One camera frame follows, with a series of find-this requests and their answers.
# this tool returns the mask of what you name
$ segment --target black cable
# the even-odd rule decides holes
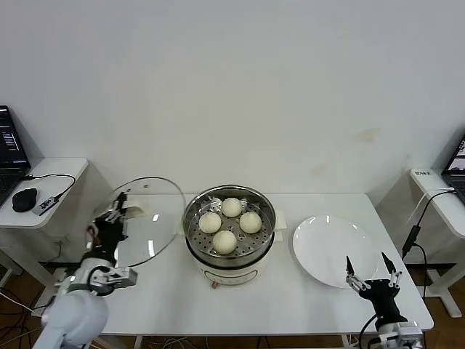
[[[376,318],[376,314],[371,316],[368,321],[366,321],[366,324],[363,325],[362,330],[360,331],[360,334],[358,335],[358,347],[359,349],[362,349],[362,338],[363,334],[365,333],[366,328],[373,322],[373,320]]]
[[[44,291],[44,289],[41,288],[41,289],[39,290],[39,292],[36,293],[36,295],[35,295],[34,298],[32,299],[32,302],[31,302],[30,305],[29,305],[29,308],[32,308],[33,305],[39,300],[39,298],[40,298],[40,296],[41,296],[41,294],[42,294],[43,291]],[[21,324],[21,327],[24,327],[24,326],[25,326],[26,320],[28,320],[28,315],[29,315],[28,313],[25,314],[25,317],[24,317],[24,319],[23,319],[23,323]],[[21,344],[22,344],[22,343],[23,343],[23,337],[20,337],[20,346],[19,346],[19,348],[21,348]]]
[[[426,252],[424,251],[424,248],[418,245],[417,243],[414,243],[413,245],[418,247],[421,250],[421,253],[423,253],[423,258],[424,258],[424,279],[423,279],[423,297],[422,297],[423,302],[424,302],[426,298],[426,282],[428,281],[428,262],[426,259]],[[424,349],[427,349],[428,346],[426,345],[426,332],[423,332],[423,343],[424,343]]]
[[[60,241],[59,244],[60,244],[60,249],[58,250],[58,255],[56,257],[53,257],[50,260],[47,260],[46,262],[40,263],[42,266],[45,266],[45,265],[47,265],[47,264],[49,264],[49,263],[51,263],[51,262],[53,262],[53,261],[55,261],[55,260],[57,260],[58,258],[61,257],[61,252],[62,252],[62,249],[63,249],[63,242]]]
[[[14,298],[16,298],[16,300],[21,303],[21,304],[24,304],[23,301],[16,295],[14,294],[13,292],[11,292],[9,289],[5,289],[4,287],[0,287],[0,291],[1,292],[6,292],[6,293],[9,293],[11,296],[13,296]],[[26,312],[26,309],[25,308],[21,308],[21,312],[20,313],[0,313],[0,315],[21,315],[21,314],[24,314],[24,312]]]
[[[426,205],[425,205],[425,207],[423,209],[423,212],[421,213],[420,219],[411,228],[410,233],[408,234],[408,237],[407,237],[407,239],[405,240],[405,243],[402,246],[402,259],[404,259],[405,256],[407,255],[407,253],[410,252],[410,250],[412,249],[413,244],[416,241],[417,236],[420,233],[420,229],[421,229],[420,228],[420,223],[423,220],[423,217],[424,217],[424,214],[426,213],[426,210],[428,209],[429,203],[431,201],[433,201],[433,199],[435,197],[439,196],[439,195],[443,195],[443,194],[447,194],[447,193],[455,193],[455,192],[456,192],[455,190],[447,190],[447,191],[443,191],[442,193],[434,194],[431,198],[429,198],[428,202],[426,203]]]
[[[100,296],[100,297],[104,297],[104,296],[108,296],[109,294],[112,294],[113,291],[115,291],[115,288],[113,286],[110,287],[110,291],[108,291],[108,292],[98,292],[97,290],[92,288],[92,285],[91,285],[90,281],[91,281],[92,275],[94,275],[94,273],[97,270],[100,270],[100,271],[102,271],[104,273],[107,273],[108,271],[110,271],[110,269],[108,267],[105,267],[103,265],[98,265],[97,267],[90,270],[89,275],[87,276],[87,282],[86,282],[87,289],[90,292],[96,291],[97,296]]]
[[[4,287],[1,287],[0,289],[10,293],[13,297],[15,297],[18,300],[19,303],[24,304],[16,294],[13,294],[11,291],[9,291],[8,289],[5,289]],[[20,328],[20,326],[18,326],[18,324],[21,322],[21,319],[23,318],[23,315],[27,314],[26,312],[27,312],[27,310],[23,308],[22,312],[19,313],[19,315],[20,315],[19,319],[15,322],[15,324],[13,326],[6,326],[6,327],[2,327],[0,329],[0,331],[3,331],[4,329],[8,329],[8,331],[6,331],[5,333],[3,333],[2,336],[0,336],[0,340],[4,339],[13,329],[18,328],[18,327]],[[16,314],[16,313],[6,313],[5,315],[18,315],[18,314]]]
[[[33,176],[29,174],[27,176],[22,177],[21,179],[22,180],[37,180],[37,179],[46,178],[46,177],[68,177],[73,180],[73,182],[64,191],[62,191],[61,193],[55,196],[55,201],[60,200],[63,194],[66,193],[68,190],[70,190],[71,187],[74,185],[74,183],[76,183],[76,178],[74,176],[72,176],[71,174],[62,174],[62,173],[50,173],[50,174],[45,174],[43,176]]]

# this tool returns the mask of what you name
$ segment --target glass lid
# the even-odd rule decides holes
[[[121,194],[127,195],[124,233],[127,239],[115,250],[116,266],[135,267],[161,253],[182,231],[186,200],[179,186],[162,177],[142,177],[121,185],[102,200],[92,219],[111,208]],[[90,234],[86,241],[92,241]]]

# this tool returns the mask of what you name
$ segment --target laptop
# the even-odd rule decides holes
[[[30,168],[9,109],[6,105],[0,105],[0,205]]]
[[[442,171],[442,178],[456,189],[457,196],[465,203],[465,136]]]

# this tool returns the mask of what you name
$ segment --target white table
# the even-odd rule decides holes
[[[44,158],[36,165],[32,166],[30,174],[34,176],[47,175],[50,173],[72,175],[76,180],[87,168],[87,160],[84,158]],[[53,286],[55,278],[45,268],[43,268],[31,254],[15,239],[15,229],[39,229],[50,220],[58,206],[61,204],[70,191],[67,191],[58,204],[38,216],[32,211],[18,213],[13,211],[12,197],[18,191],[26,188],[37,188],[37,204],[43,202],[50,196],[56,196],[71,184],[71,179],[67,177],[48,177],[38,180],[21,182],[10,195],[10,197],[0,207],[0,248],[12,260],[28,271],[32,277],[41,282],[44,286]],[[57,248],[51,246],[49,241],[41,234],[36,234],[41,248],[50,248],[55,251]]]
[[[404,272],[396,302],[403,316],[431,329],[430,316],[369,198],[354,194],[267,194],[284,212],[288,229],[274,243],[268,266],[241,286],[211,288],[196,268],[184,238],[154,260],[136,267],[137,285],[105,298],[102,334],[161,336],[298,335],[358,333],[374,314],[371,303],[351,289],[321,284],[298,264],[289,241],[297,225],[316,214],[356,222],[379,248],[377,278],[388,277],[381,251]],[[374,332],[374,325],[368,327]]]
[[[438,169],[412,169],[410,174],[424,193],[448,187]],[[440,191],[427,193],[426,197],[431,198],[436,193],[440,193]],[[438,196],[432,200],[432,206],[455,236],[465,238],[465,205],[457,196],[453,194]],[[462,317],[462,313],[448,288],[465,276],[465,258],[443,276],[440,276],[436,270],[428,270],[428,276],[433,284],[426,288],[426,296],[439,297],[451,317]]]

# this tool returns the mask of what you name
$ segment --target laptop screen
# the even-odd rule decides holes
[[[29,167],[8,107],[0,105],[0,167]]]

